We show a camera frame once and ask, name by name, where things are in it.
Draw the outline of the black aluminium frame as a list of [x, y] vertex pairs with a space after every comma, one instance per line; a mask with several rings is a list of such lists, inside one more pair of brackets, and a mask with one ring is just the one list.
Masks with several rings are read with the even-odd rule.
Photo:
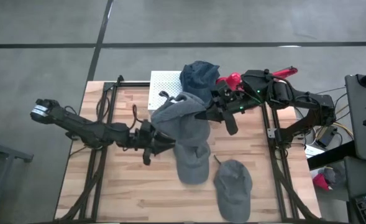
[[[277, 162], [278, 159], [276, 158], [275, 155], [277, 144], [275, 138], [269, 136], [268, 134], [268, 132], [272, 131], [272, 129], [270, 129], [267, 106], [265, 104], [262, 104], [260, 107], [262, 110], [263, 123], [265, 126], [265, 135], [268, 143], [268, 150], [270, 154], [270, 162], [275, 183], [275, 190], [277, 194], [278, 208], [280, 210], [281, 222], [299, 223], [304, 221], [309, 222], [310, 220], [311, 221], [319, 220], [319, 218], [310, 211], [310, 209], [304, 204], [304, 202], [299, 198], [298, 194], [294, 191], [287, 158], [284, 157], [285, 155], [284, 151], [281, 152], [282, 154], [281, 162], [283, 169], [280, 170], [280, 167]], [[291, 214], [293, 216], [292, 218], [289, 218], [287, 216], [282, 188], [284, 188], [288, 194], [288, 199], [290, 201], [290, 207], [291, 207]]]
[[[150, 83], [145, 81], [125, 81], [123, 76], [119, 76], [114, 82], [104, 82], [101, 97], [96, 107], [96, 119], [105, 121], [107, 124], [111, 123], [118, 89], [122, 87], [148, 87], [149, 85]], [[85, 184], [81, 195], [65, 215], [54, 219], [53, 224], [96, 223], [107, 154], [107, 147], [90, 151]]]

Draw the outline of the black bar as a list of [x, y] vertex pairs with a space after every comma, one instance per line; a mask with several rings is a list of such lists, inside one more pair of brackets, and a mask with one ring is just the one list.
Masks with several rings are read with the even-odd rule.
[[357, 157], [355, 151], [355, 141], [350, 141], [341, 146], [335, 147], [328, 151], [324, 151], [320, 154], [310, 157], [307, 159], [309, 169], [314, 170], [328, 164], [339, 162], [345, 157]]

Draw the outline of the grey object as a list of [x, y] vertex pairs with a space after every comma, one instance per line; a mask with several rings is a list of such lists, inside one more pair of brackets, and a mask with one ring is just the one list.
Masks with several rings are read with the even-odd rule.
[[323, 170], [323, 176], [329, 185], [336, 183], [336, 173], [332, 167], [325, 167]]

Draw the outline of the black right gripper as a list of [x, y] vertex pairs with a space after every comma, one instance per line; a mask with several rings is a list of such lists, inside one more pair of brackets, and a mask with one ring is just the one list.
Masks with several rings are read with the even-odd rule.
[[238, 132], [234, 115], [244, 114], [247, 109], [247, 100], [242, 95], [235, 95], [220, 100], [221, 111], [218, 107], [210, 107], [195, 115], [196, 119], [207, 121], [223, 121], [226, 124], [227, 132], [234, 135]]

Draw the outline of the white perforated shelf rack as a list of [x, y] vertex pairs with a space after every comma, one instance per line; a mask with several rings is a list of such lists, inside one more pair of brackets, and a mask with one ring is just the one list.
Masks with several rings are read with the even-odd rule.
[[182, 92], [180, 82], [180, 71], [151, 71], [148, 111], [152, 114], [166, 101], [165, 97], [159, 95], [165, 91], [169, 96], [177, 96]]

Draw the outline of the black power adapter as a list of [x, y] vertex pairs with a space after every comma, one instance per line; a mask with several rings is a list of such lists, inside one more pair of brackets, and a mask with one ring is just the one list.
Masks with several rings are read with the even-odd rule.
[[325, 132], [319, 135], [319, 137], [316, 140], [316, 144], [321, 147], [326, 147], [331, 143], [335, 135], [336, 130], [334, 129], [326, 130]]

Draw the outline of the grey cart top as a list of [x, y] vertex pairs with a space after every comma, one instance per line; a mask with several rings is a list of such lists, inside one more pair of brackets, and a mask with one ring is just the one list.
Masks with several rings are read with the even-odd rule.
[[357, 76], [345, 76], [347, 99], [350, 118], [354, 133], [355, 151], [357, 157], [366, 160], [366, 87], [358, 82]]

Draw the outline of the red desk lamp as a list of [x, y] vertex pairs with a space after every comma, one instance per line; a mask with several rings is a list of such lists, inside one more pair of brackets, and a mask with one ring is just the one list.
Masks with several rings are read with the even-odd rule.
[[[280, 77], [280, 78], [288, 78], [289, 76], [294, 75], [297, 72], [298, 72], [297, 68], [290, 66], [290, 67], [284, 68], [282, 70], [273, 72], [272, 75], [276, 76], [276, 77]], [[228, 77], [218, 78], [216, 80], [216, 84], [218, 84], [222, 81], [225, 81], [230, 89], [232, 89], [232, 90], [241, 89], [241, 87], [238, 87], [238, 85], [242, 82], [240, 76], [241, 76], [241, 74], [235, 72], [235, 73], [230, 74]]]

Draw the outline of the white paper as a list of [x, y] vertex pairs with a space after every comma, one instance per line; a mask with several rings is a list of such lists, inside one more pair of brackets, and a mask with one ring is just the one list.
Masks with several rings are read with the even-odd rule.
[[309, 159], [313, 156], [317, 156], [318, 154], [324, 153], [324, 150], [310, 146], [310, 145], [305, 145], [304, 153], [306, 155], [306, 158]]

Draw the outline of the dark navy cap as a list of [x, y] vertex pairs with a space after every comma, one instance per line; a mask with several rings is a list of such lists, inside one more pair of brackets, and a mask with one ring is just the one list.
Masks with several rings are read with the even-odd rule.
[[218, 65], [200, 60], [185, 65], [180, 73], [182, 90], [202, 99], [205, 105], [210, 104], [211, 90], [220, 77], [218, 69]]

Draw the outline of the red cloth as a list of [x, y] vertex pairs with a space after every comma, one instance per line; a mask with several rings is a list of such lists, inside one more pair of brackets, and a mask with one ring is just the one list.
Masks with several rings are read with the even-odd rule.
[[313, 177], [313, 184], [323, 190], [332, 190], [332, 187], [326, 182], [323, 174], [317, 174]]

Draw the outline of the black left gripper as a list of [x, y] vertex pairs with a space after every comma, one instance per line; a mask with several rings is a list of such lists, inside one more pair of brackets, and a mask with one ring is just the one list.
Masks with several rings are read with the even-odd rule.
[[151, 164], [151, 156], [156, 156], [157, 154], [163, 153], [169, 149], [173, 149], [175, 147], [175, 140], [164, 135], [157, 134], [155, 139], [158, 142], [162, 142], [163, 144], [157, 145], [156, 148], [154, 146], [153, 137], [151, 135], [144, 134], [143, 136], [139, 133], [130, 133], [130, 147], [135, 151], [139, 149], [143, 149], [144, 152], [142, 154], [143, 163], [146, 166]]

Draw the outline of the grey cotton cap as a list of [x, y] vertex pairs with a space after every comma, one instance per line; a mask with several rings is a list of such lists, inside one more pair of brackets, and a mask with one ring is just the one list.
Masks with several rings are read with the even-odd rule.
[[251, 175], [237, 160], [220, 161], [216, 155], [214, 158], [218, 164], [213, 183], [219, 212], [231, 223], [245, 223], [250, 217]]
[[179, 180], [188, 185], [199, 185], [209, 177], [211, 150], [207, 142], [199, 146], [185, 146], [176, 143], [173, 149]]
[[210, 125], [206, 120], [195, 118], [206, 110], [204, 101], [184, 91], [177, 96], [170, 96], [165, 91], [159, 95], [165, 97], [166, 101], [151, 115], [151, 123], [155, 128], [186, 146], [206, 143]]

